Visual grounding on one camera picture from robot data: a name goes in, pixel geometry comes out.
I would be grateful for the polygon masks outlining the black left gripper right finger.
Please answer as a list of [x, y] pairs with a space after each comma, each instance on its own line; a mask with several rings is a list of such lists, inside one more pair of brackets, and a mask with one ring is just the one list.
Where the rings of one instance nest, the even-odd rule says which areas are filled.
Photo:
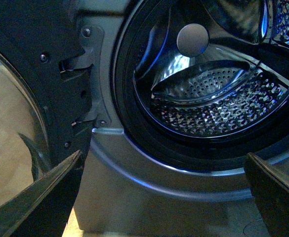
[[272, 237], [289, 237], [289, 175], [248, 153], [244, 164], [255, 204]]

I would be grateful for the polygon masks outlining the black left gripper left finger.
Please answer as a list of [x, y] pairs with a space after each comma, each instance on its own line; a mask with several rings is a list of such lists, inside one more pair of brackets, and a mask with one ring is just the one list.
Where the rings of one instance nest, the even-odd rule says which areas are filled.
[[60, 237], [75, 203], [83, 174], [76, 151], [0, 206], [0, 237]]

